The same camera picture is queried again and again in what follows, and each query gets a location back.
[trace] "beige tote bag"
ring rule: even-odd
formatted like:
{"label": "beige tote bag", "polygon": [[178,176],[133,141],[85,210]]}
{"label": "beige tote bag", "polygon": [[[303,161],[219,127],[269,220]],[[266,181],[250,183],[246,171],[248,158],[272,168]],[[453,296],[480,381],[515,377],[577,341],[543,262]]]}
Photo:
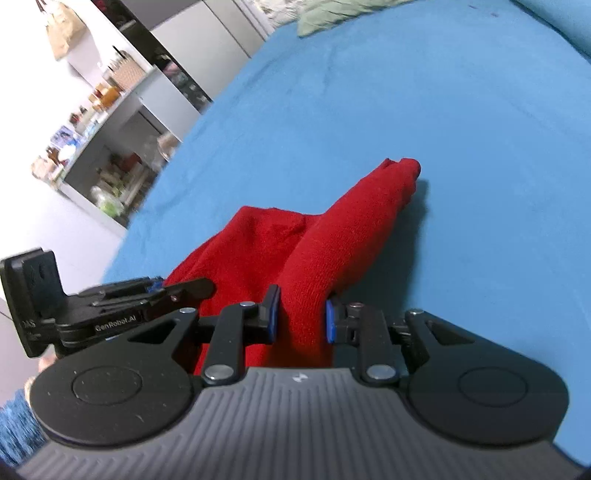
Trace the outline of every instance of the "beige tote bag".
{"label": "beige tote bag", "polygon": [[39,10],[47,16],[47,37],[56,60],[66,56],[86,32],[86,25],[67,5],[53,2],[47,8],[45,0],[35,0]]}

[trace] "blue fuzzy sleeve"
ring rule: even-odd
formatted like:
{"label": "blue fuzzy sleeve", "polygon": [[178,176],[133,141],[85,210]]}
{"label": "blue fuzzy sleeve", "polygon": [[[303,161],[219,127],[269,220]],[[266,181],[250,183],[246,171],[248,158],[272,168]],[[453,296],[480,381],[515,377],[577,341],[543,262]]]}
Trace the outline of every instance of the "blue fuzzy sleeve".
{"label": "blue fuzzy sleeve", "polygon": [[14,399],[0,410],[0,458],[16,468],[45,442],[24,391],[18,390]]}

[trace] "folded red fabric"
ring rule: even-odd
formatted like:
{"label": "folded red fabric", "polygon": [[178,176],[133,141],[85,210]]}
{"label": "folded red fabric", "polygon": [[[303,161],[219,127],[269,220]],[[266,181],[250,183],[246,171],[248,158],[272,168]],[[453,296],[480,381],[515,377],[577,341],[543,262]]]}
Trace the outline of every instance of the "folded red fabric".
{"label": "folded red fabric", "polygon": [[248,347],[246,365],[329,366],[325,301],[358,281],[372,264],[410,201],[420,171],[410,158],[384,160],[322,215],[243,207],[170,274],[167,284],[213,280],[217,291],[201,303],[202,316],[244,300],[260,302],[268,286],[278,284],[277,341]]}

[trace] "bed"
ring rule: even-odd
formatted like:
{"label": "bed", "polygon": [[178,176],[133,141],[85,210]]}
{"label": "bed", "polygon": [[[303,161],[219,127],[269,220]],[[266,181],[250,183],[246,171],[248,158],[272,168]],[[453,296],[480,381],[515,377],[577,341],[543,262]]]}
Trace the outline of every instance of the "bed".
{"label": "bed", "polygon": [[279,28],[195,125],[106,280],[167,275],[242,205],[321,213],[385,157],[423,166],[347,296],[420,306],[555,369],[591,462],[591,64],[509,0]]}

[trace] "pillow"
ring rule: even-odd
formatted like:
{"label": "pillow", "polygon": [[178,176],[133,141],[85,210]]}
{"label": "pillow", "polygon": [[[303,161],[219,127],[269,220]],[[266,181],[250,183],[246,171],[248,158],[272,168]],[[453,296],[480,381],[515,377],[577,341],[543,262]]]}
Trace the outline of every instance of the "pillow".
{"label": "pillow", "polygon": [[559,30],[575,47],[591,55],[591,1],[517,1]]}
{"label": "pillow", "polygon": [[293,22],[300,17],[304,0],[252,0],[274,27]]}
{"label": "pillow", "polygon": [[358,15],[408,1],[410,0],[309,0],[301,13],[297,34],[305,37]]}

